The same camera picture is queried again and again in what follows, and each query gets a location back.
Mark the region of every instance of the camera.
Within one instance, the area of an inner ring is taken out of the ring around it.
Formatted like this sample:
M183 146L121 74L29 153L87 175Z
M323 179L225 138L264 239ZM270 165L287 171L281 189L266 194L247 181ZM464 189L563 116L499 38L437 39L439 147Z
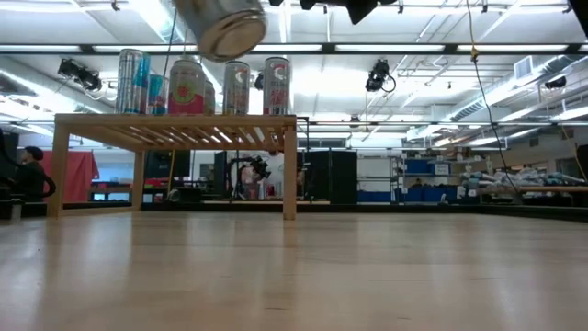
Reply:
M268 178L272 174L271 171L267 171L267 163L260 156L255 157L250 165L261 178Z

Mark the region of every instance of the person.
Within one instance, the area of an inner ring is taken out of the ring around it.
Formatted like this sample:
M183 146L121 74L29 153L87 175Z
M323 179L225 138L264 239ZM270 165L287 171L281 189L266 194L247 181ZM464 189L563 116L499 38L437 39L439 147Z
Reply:
M414 183L414 185L411 186L411 188L422 188L422 187L423 187L423 183L421 183L420 178L416 178L416 183Z
M28 146L20 158L22 167L17 168L15 177L12 181L17 187L17 192L27 192L35 195L43 194L45 180L43 175L45 170L39 163L44 157L43 151L39 147ZM42 198L34 196L25 196L27 202L41 202Z

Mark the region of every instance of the cable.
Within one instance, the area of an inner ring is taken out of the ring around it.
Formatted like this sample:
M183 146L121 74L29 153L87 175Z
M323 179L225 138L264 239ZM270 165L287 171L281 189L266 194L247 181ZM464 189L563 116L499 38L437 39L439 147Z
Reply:
M174 23L172 23L172 33L169 36L169 47L167 48L167 56L165 56L165 67L164 67L164 74L167 74L167 65L169 64L169 53L172 51L172 44L174 43L174 32L175 32L175 23L177 21L177 8L175 9L174 13Z
M511 186L513 187L513 190L516 193L516 195L520 195L521 194L520 191L516 187L515 183L511 179L510 175L508 174L508 170L507 170L508 166L506 165L506 159L504 158L503 145L500 142L500 136L498 135L498 131L496 130L496 127L494 126L494 120L492 119L492 110L490 109L490 106L488 105L488 101L486 100L486 92L484 91L484 84L481 82L480 69L478 68L478 55L480 53L476 49L476 41L474 38L474 23L473 23L473 18L471 17L471 6L469 5L469 0L466 0L466 5L468 6L469 36L471 37L471 61L474 63L474 67L476 68L476 77L478 78L478 84L480 85L481 95L484 100L484 105L486 106L486 109L488 109L488 115L490 117L490 124L492 126L492 131L494 132L494 136L496 136L496 142L498 143L498 153L500 154L500 158L503 160L504 173L506 174L506 178L508 179Z

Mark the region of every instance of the wooden floor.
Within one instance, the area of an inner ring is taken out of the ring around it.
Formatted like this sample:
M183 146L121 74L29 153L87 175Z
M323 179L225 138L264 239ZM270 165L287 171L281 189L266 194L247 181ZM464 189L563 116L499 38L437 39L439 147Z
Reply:
M0 226L0 329L586 330L588 224L138 213Z

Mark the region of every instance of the air duct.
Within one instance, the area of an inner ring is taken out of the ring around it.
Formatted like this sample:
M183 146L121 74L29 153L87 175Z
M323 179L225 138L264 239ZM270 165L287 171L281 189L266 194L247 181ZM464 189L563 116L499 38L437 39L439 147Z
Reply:
M583 60L583 55L560 55L543 62L540 65L534 65L529 68L529 75L518 78L516 74L510 74L500 81L494 83L489 87L484 88L486 93L486 99L488 100L489 106L495 105L508 97L516 94L520 87L528 86L537 81L550 79L562 70L569 66ZM484 98L480 92L475 97L472 97L452 109L451 113L447 115L442 121L459 121L463 118L471 115L479 110L485 110L486 104ZM413 129L408 132L408 139L417 139L428 136L441 129L439 126L427 126L418 129Z

